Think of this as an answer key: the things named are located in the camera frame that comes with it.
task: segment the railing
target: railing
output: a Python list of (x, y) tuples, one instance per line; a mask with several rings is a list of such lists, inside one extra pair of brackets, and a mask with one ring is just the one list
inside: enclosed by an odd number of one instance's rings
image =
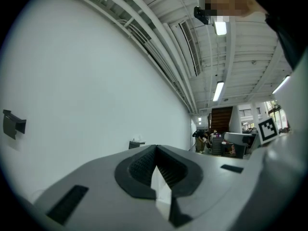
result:
[[(257, 113), (258, 115), (261, 114), (260, 112), (260, 108), (257, 108)], [(240, 116), (252, 116), (252, 112), (251, 112), (251, 109), (247, 109), (247, 110), (240, 110)]]

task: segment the ceiling light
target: ceiling light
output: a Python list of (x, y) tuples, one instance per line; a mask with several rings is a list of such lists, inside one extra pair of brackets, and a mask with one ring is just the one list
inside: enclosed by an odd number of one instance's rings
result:
[(215, 33), (218, 36), (227, 34), (227, 25), (225, 22), (214, 21), (214, 28), (215, 28)]
[(290, 78), (290, 76), (287, 75), (287, 76), (283, 79), (283, 81), (280, 83), (280, 85), (273, 91), (273, 94), (275, 94), (275, 93), (280, 89), (280, 87), (282, 87), (282, 86), (288, 81), (289, 78)]
[(214, 95), (214, 99), (213, 99), (214, 102), (216, 102), (216, 101), (218, 100), (223, 85), (224, 85), (224, 82), (223, 82), (223, 81), (217, 82), (216, 91), (215, 91), (215, 95)]

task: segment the ceiling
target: ceiling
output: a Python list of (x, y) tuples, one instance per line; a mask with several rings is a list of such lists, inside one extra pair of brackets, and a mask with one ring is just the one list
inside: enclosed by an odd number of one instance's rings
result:
[[(111, 0), (93, 1), (114, 18), (126, 21), (131, 18)], [(140, 10), (133, 0), (124, 1), (135, 11)], [(275, 32), (264, 21), (264, 14), (254, 13), (245, 18), (230, 17), (227, 35), (218, 37), (212, 25), (205, 26), (193, 16), (197, 0), (143, 1), (161, 23), (173, 26), (186, 21), (190, 28), (202, 66), (199, 76), (189, 78), (188, 85), (193, 94), (191, 102), (193, 103), (194, 99), (196, 105), (196, 108), (191, 109), (192, 114), (205, 116), (214, 107), (273, 100), (271, 93), (283, 78), (292, 72)], [(141, 12), (140, 16), (151, 29), (155, 28), (148, 15)], [(136, 21), (132, 24), (138, 27), (147, 39), (151, 38)], [(225, 85), (220, 99), (213, 102), (218, 81), (224, 81)], [(183, 99), (188, 104), (189, 98)]]

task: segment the staircase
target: staircase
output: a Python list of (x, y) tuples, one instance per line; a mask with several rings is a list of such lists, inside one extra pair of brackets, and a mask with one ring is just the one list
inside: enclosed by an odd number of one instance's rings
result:
[(211, 126), (211, 133), (213, 133), (214, 130), (217, 130), (220, 134), (229, 131), (232, 109), (233, 107), (212, 109), (211, 123), (209, 123)]

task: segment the white ceiling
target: white ceiling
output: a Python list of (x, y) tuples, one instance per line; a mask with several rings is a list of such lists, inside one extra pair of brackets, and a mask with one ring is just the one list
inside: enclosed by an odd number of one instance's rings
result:
[[(96, 1), (120, 19), (131, 18), (111, 0)], [(124, 1), (136, 11), (140, 10), (132, 0)], [(189, 80), (199, 114), (208, 114), (211, 107), (272, 100), (271, 93), (292, 72), (275, 32), (267, 26), (265, 16), (261, 13), (254, 13), (246, 18), (230, 18), (227, 36), (218, 37), (213, 26), (207, 26), (212, 46), (211, 67), (206, 26), (193, 16), (197, 0), (143, 1), (162, 23), (172, 26), (186, 20), (191, 29), (202, 63), (201, 74)], [(154, 28), (144, 13), (141, 13), (141, 17)], [(225, 87), (221, 98), (218, 102), (212, 102), (216, 84), (222, 80), (225, 81)]]

